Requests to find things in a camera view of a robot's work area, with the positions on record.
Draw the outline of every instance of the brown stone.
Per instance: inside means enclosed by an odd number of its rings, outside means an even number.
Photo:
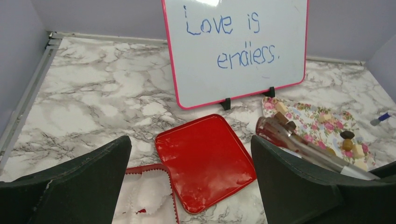
[[[355,134],[351,131],[343,131],[339,134],[343,139],[353,139]]]
[[[345,151],[351,151],[353,147],[354,143],[350,139],[345,139],[342,143],[342,149],[344,149]]]
[[[294,131],[297,128],[296,123],[294,123],[294,121],[287,122],[286,126],[288,131]]]

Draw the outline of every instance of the black stand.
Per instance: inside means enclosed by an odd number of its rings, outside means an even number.
[[[269,91],[268,91],[268,92],[264,92],[263,94],[264,94],[264,96],[266,96],[266,97],[271,97],[271,98],[273,98],[273,97],[275,97],[275,88],[272,86],[272,87],[269,88]]]
[[[223,107],[225,111],[231,109],[231,98],[226,98],[224,102],[221,102],[220,105]]]

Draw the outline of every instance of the metal frame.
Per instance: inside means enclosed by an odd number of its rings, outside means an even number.
[[[124,37],[124,36],[109,36],[109,35],[91,35],[91,34],[80,34],[80,33],[67,33],[67,32],[57,32],[58,35],[63,37],[76,37],[84,39],[94,39],[101,41],[114,41],[121,43],[137,43],[137,44],[147,44],[154,46],[166,46],[168,42],[166,40],[160,39],[148,39],[148,38],[137,38],[137,37]]]
[[[22,98],[12,113],[6,129],[0,137],[0,175],[2,174],[11,151],[14,148],[14,144],[21,133],[22,127],[25,124],[29,111],[32,108],[40,86],[44,81],[45,75],[51,66],[52,60],[55,57],[61,41],[61,35],[50,32],[49,41],[45,47],[44,54],[36,67]]]

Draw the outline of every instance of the brown pebble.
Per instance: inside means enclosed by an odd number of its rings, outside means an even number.
[[[344,149],[345,151],[351,151],[353,147],[354,143],[350,139],[345,139],[342,143],[342,149]]]
[[[286,126],[288,131],[294,131],[297,128],[296,123],[294,123],[294,121],[287,122]]]
[[[326,147],[326,151],[330,152],[333,155],[336,155],[335,151],[332,148],[330,148],[330,147]]]
[[[355,134],[351,131],[343,131],[339,134],[343,139],[353,139]]]
[[[281,124],[286,124],[289,120],[281,113],[278,112],[274,115],[274,118],[278,120]]]

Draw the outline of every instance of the purple wall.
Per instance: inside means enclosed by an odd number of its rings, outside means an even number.
[[[29,0],[0,0],[0,136],[41,60],[46,39]]]
[[[32,0],[47,30],[166,39],[161,0]],[[308,54],[366,61],[396,33],[394,0],[311,0]]]
[[[374,54],[367,68],[396,102],[396,35]]]

